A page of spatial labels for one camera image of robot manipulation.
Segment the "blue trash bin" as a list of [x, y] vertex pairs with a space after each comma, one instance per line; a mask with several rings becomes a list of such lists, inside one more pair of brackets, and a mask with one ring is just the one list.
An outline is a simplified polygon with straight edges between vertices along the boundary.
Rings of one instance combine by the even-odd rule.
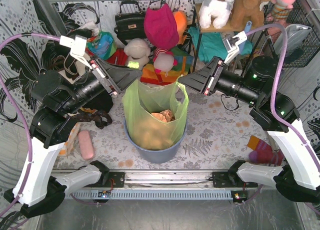
[[187, 122], [186, 122], [183, 135], [176, 144], [163, 150], [148, 150], [138, 146], [132, 141], [127, 129], [127, 123], [125, 119], [123, 120], [123, 124], [124, 124], [124, 132], [128, 138], [128, 141], [136, 148], [136, 150], [144, 160], [154, 164], [162, 164], [172, 160], [176, 156], [180, 148], [181, 142], [187, 133]]

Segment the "green trash bag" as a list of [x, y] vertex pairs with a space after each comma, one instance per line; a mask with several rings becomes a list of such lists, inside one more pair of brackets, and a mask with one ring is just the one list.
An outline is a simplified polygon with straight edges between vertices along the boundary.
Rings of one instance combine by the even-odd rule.
[[187, 123], [189, 97], [175, 81], [150, 87], [135, 80], [122, 98], [131, 140], [146, 150], [164, 150], [181, 140]]

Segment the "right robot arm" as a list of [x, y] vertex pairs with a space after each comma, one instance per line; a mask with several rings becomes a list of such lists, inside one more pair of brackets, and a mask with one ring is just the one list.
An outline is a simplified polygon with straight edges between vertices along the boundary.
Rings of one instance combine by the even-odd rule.
[[179, 83], [210, 96], [216, 91], [247, 103], [250, 116], [279, 146], [286, 165], [280, 160], [271, 166], [239, 160], [222, 178], [212, 176], [216, 187], [275, 188], [294, 202], [316, 203], [320, 200], [319, 159], [303, 130], [293, 101], [281, 93], [272, 94], [277, 62], [266, 56], [255, 57], [244, 76], [228, 70], [220, 58], [214, 57], [201, 70], [180, 77]]

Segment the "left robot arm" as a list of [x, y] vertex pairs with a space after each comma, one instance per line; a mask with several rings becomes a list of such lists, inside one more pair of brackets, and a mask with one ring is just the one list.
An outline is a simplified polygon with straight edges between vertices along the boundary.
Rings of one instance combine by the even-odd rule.
[[88, 73], [73, 83], [55, 70], [40, 73], [35, 81], [31, 95], [42, 106], [27, 127], [32, 151], [17, 185], [4, 193], [8, 202], [21, 204], [20, 212], [26, 218], [54, 211], [67, 195], [85, 186], [110, 183], [110, 170], [99, 161], [67, 175], [52, 176], [59, 151], [77, 123], [74, 113], [100, 93], [121, 93], [142, 75], [140, 70], [98, 57], [92, 57], [87, 67]]

